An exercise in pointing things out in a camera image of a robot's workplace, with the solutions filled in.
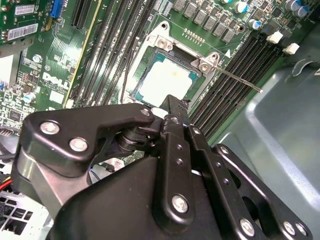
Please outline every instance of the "mounting hole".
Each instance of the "mounting hole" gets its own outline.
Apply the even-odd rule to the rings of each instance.
[[[229,185],[229,180],[228,179],[223,179],[223,182],[226,184],[226,185]]]
[[[171,118],[172,122],[174,122],[175,124],[179,124],[179,119],[176,118],[175,116]]]
[[[178,158],[178,160],[176,161],[176,163],[177,163],[178,165],[182,165],[182,164],[184,164],[184,161],[183,161],[181,158]]]
[[[163,30],[166,30],[166,29],[168,28],[168,25],[165,24],[165,23],[162,23],[162,24],[161,24],[161,28],[162,28]]]
[[[241,26],[239,26],[239,33],[243,33],[244,31],[245,31],[245,26],[243,26],[243,25],[241,25]]]
[[[146,108],[141,109],[140,112],[141,112],[143,115],[150,116],[150,112],[149,112],[149,110],[146,109]]]

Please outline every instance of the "screw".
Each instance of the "screw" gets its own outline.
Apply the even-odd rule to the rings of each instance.
[[[60,127],[50,121],[46,121],[40,125],[40,129],[44,134],[54,135],[57,134],[60,131]]]
[[[84,139],[79,137],[72,139],[69,142],[69,146],[73,151],[76,151],[76,152],[84,152],[88,148],[87,142]]]
[[[168,42],[162,38],[158,41],[158,47],[161,49],[165,49],[167,45],[168,45]]]
[[[251,222],[249,222],[247,219],[241,218],[240,225],[244,233],[249,237],[253,237],[255,235],[255,229],[252,226]]]
[[[174,122],[175,124],[179,124],[179,120],[178,118],[176,118],[175,116],[171,118],[172,122]]]
[[[201,134],[200,130],[196,127],[193,128],[193,131],[196,133],[196,134]]]
[[[295,226],[304,236],[307,236],[307,231],[305,230],[304,226],[301,225],[301,223],[297,222]]]
[[[221,147],[221,151],[222,151],[224,154],[229,154],[229,151],[228,151],[224,146]]]
[[[206,72],[208,70],[209,66],[207,63],[202,63],[202,64],[200,64],[199,68],[202,72]]]
[[[182,196],[174,195],[172,198],[172,205],[179,213],[184,214],[188,211],[187,201]]]
[[[143,115],[150,116],[150,112],[149,112],[149,110],[146,109],[146,108],[141,109],[140,112],[141,112]]]
[[[296,231],[294,229],[294,227],[287,221],[285,221],[283,223],[285,230],[287,230],[288,233],[290,233],[291,235],[296,235]]]

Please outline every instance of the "white sticker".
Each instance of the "white sticker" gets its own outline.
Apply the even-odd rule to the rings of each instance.
[[[8,31],[8,41],[17,39],[20,37],[24,37],[29,34],[34,34],[38,30],[38,23],[29,25],[29,26],[22,26],[15,29],[11,29]]]
[[[14,15],[33,14],[35,11],[35,5],[20,5],[15,7]]]
[[[56,91],[51,91],[50,94],[50,101],[56,102],[58,104],[62,104],[62,102],[64,101],[65,96],[59,92]]]
[[[314,75],[315,75],[315,76],[320,76],[320,68],[318,69],[318,71],[315,72]]]

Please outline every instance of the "integrated circuit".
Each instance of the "integrated circuit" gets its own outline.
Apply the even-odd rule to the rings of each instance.
[[[262,11],[261,9],[258,8],[257,10],[255,10],[255,12],[252,15],[252,17],[255,20],[259,21],[264,16],[264,14],[265,14],[264,11]]]
[[[276,7],[271,13],[271,15],[274,16],[275,18],[278,18],[281,15],[281,10]]]
[[[196,10],[197,10],[197,6],[194,5],[193,3],[189,3],[183,12],[183,15],[185,15],[187,18],[190,19],[194,15]]]
[[[216,22],[217,22],[217,20],[215,20],[212,16],[210,16],[207,19],[207,21],[206,21],[205,25],[203,26],[203,28],[208,30],[208,31],[211,31],[214,28]]]
[[[225,29],[226,27],[219,22],[218,25],[215,27],[213,34],[216,35],[217,37],[220,37]]]
[[[21,119],[21,113],[15,110],[10,110],[8,118],[13,121],[19,122]]]
[[[175,0],[172,8],[174,10],[180,12],[184,8],[186,1],[187,0]]]
[[[207,13],[203,10],[199,10],[198,13],[196,14],[195,18],[193,19],[193,21],[196,24],[202,25],[202,23],[205,21],[207,17]]]

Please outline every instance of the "wire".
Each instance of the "wire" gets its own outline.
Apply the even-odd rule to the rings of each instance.
[[[15,153],[4,154],[4,155],[0,155],[0,159],[1,159],[1,160],[9,160],[9,159],[14,159],[15,156],[16,156]]]
[[[91,167],[89,168],[89,172],[91,172],[92,175],[93,175],[98,181],[101,180],[101,178],[100,178],[94,171],[92,171]]]
[[[0,192],[5,189],[6,187],[8,187],[10,184],[12,184],[12,180],[10,179],[9,181],[3,183],[2,185],[0,185]]]

